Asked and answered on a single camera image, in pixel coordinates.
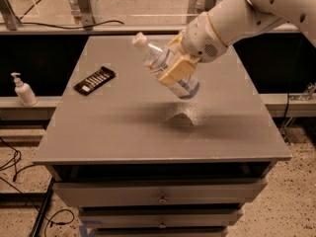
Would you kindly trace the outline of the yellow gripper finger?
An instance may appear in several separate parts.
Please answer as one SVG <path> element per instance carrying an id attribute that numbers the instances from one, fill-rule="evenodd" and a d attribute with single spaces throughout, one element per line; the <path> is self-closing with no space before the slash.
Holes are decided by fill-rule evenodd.
<path id="1" fill-rule="evenodd" d="M 180 80 L 192 75 L 197 68 L 198 57 L 189 54 L 180 55 L 177 60 L 159 78 L 159 82 L 166 86 L 172 86 Z"/>
<path id="2" fill-rule="evenodd" d="M 184 49 L 182 45 L 182 40 L 183 40 L 184 33 L 179 32 L 175 37 L 173 37 L 167 44 L 167 46 L 170 48 L 170 50 L 174 54 L 181 54 L 184 55 L 186 53 L 186 50 Z"/>

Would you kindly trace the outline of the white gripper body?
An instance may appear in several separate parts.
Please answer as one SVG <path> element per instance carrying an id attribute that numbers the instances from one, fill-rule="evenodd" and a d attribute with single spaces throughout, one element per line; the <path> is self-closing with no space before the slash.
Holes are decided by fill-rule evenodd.
<path id="1" fill-rule="evenodd" d="M 206 12 L 191 21 L 182 38 L 182 46 L 187 53 L 207 63 L 223 55 L 228 46 L 218 36 Z"/>

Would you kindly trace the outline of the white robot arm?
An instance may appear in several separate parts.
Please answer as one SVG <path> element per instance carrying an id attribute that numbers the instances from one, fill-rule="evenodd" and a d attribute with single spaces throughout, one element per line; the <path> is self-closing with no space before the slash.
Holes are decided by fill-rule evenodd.
<path id="1" fill-rule="evenodd" d="M 168 43 L 175 56 L 159 82 L 172 86 L 192 75 L 199 62 L 213 61 L 238 40 L 286 22 L 316 45 L 316 0 L 222 0 Z"/>

